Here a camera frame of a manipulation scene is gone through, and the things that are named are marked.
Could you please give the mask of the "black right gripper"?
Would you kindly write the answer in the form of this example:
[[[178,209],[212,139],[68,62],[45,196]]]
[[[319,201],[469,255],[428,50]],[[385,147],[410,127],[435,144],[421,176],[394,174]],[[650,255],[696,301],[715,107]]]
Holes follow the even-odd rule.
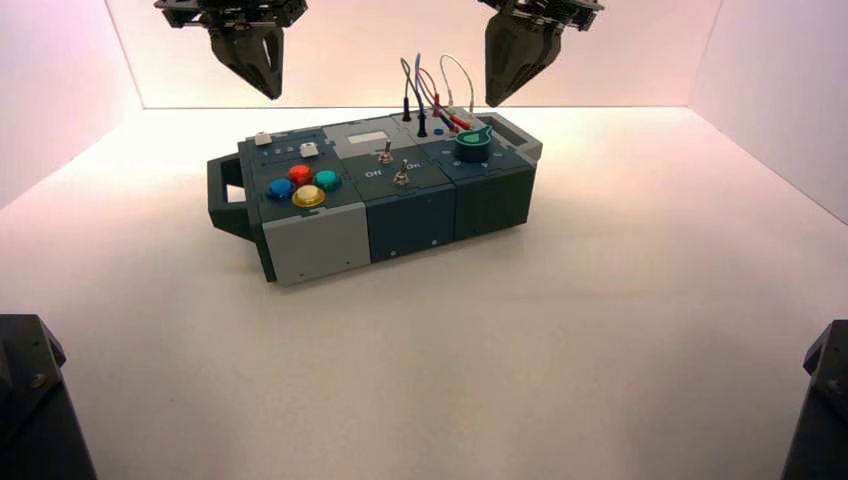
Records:
[[[485,100],[497,107],[545,70],[561,49],[561,32],[591,28],[599,1],[481,0],[495,9],[485,30]]]

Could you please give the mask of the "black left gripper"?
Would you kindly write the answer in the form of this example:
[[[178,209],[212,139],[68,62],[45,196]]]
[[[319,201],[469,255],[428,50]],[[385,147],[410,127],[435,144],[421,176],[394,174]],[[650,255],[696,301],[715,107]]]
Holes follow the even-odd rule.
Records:
[[[172,28],[202,27],[216,58],[270,100],[282,95],[284,31],[308,10],[302,0],[154,2]]]

